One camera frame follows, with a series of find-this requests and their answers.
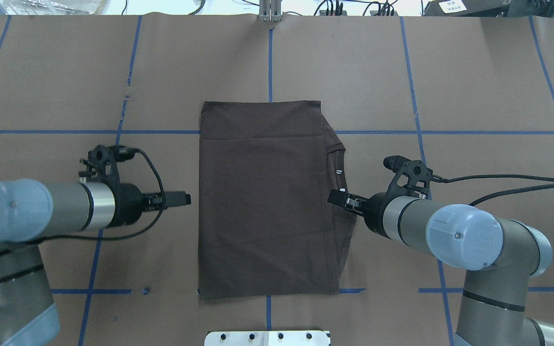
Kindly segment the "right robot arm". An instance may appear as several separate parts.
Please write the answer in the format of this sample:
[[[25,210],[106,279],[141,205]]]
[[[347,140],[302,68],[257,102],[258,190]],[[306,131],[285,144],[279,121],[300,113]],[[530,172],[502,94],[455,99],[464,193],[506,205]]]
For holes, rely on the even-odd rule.
[[[397,243],[466,270],[456,346],[554,346],[554,324],[525,315],[529,280],[550,266],[545,234],[465,204],[331,190],[328,201]]]

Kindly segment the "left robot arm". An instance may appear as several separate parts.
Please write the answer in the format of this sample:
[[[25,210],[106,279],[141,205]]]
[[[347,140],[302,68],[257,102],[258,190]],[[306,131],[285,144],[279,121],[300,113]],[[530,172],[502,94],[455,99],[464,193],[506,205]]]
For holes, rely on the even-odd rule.
[[[79,232],[131,225],[145,212],[186,206],[184,191],[123,194],[104,183],[0,182],[0,346],[45,346],[60,332],[39,245]]]

